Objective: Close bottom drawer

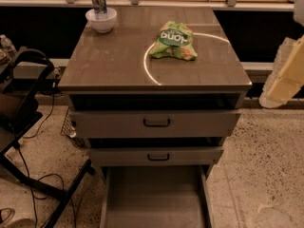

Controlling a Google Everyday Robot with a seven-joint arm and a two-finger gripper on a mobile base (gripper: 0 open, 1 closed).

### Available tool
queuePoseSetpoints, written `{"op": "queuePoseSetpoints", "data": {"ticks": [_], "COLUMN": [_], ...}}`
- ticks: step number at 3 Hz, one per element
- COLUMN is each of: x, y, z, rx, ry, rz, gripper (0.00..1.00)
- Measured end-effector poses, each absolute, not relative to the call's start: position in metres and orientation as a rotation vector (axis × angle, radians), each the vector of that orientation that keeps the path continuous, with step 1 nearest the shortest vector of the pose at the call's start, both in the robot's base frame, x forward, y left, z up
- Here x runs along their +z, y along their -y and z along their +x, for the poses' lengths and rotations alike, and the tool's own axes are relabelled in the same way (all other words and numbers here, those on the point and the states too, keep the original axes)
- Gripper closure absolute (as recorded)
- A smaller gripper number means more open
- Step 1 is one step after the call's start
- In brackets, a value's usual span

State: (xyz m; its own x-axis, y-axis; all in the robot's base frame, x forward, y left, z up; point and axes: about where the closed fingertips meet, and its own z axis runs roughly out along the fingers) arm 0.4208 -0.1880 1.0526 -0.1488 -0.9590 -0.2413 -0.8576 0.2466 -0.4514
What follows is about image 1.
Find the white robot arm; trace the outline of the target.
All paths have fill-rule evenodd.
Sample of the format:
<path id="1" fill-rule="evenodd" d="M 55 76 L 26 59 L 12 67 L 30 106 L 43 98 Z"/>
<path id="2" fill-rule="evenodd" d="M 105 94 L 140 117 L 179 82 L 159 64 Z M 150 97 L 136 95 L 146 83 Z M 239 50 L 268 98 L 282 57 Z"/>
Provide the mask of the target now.
<path id="1" fill-rule="evenodd" d="M 304 26 L 304 0 L 287 0 L 294 3 L 294 20 Z M 304 86 L 304 35 L 299 39 L 286 37 L 275 56 L 273 71 L 268 76 L 259 104 L 277 108 L 288 103 Z"/>

